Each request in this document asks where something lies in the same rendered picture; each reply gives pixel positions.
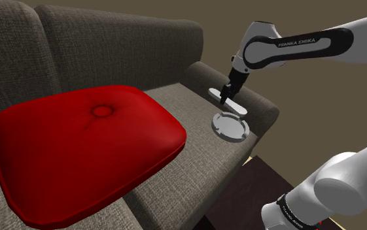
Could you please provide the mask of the white flat oblong remote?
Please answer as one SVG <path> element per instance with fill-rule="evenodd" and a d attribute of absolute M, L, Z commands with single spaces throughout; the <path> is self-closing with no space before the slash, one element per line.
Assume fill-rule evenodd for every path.
<path fill-rule="evenodd" d="M 220 91 L 219 90 L 217 90 L 215 88 L 209 88 L 208 89 L 208 94 L 212 98 L 216 99 L 218 101 L 218 103 L 220 103 L 222 97 L 220 96 Z M 237 104 L 236 102 L 234 102 L 230 98 L 227 98 L 225 100 L 223 106 L 228 108 L 231 112 L 238 115 L 239 117 L 244 117 L 248 113 L 246 108 L 244 108 L 241 105 Z"/>

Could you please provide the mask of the grey round ashtray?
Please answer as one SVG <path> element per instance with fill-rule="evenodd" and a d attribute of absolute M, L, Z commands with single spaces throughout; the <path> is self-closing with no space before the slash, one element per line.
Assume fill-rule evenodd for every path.
<path fill-rule="evenodd" d="M 228 142 L 242 142 L 250 133 L 247 122 L 230 112 L 215 114 L 211 128 L 218 137 Z"/>

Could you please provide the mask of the dark robot stand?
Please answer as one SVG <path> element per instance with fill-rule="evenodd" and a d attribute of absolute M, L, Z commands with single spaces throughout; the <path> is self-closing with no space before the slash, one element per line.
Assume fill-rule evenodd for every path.
<path fill-rule="evenodd" d="M 292 188 L 255 156 L 238 170 L 193 230 L 264 230 L 261 208 Z"/>

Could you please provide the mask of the grey fabric sofa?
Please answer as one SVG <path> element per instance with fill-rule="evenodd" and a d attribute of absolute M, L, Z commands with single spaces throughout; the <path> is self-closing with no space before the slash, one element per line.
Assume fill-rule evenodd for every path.
<path fill-rule="evenodd" d="M 221 106 L 209 88 L 227 78 L 201 62 L 203 31 L 188 20 L 0 0 L 0 112 L 71 90 L 125 84 L 143 90 L 186 129 L 184 150 L 166 167 L 98 213 L 64 230 L 214 230 L 206 213 L 279 109 L 242 88 L 247 139 L 211 129 Z M 0 230 L 33 230 L 9 208 L 0 186 Z"/>

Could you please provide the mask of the red button cushion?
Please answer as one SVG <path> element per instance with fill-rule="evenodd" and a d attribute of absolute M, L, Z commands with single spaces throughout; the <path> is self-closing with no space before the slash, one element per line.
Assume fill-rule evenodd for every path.
<path fill-rule="evenodd" d="M 143 91 L 121 85 L 59 93 L 0 112 L 0 186 L 29 227 L 69 227 L 174 160 L 184 127 Z"/>

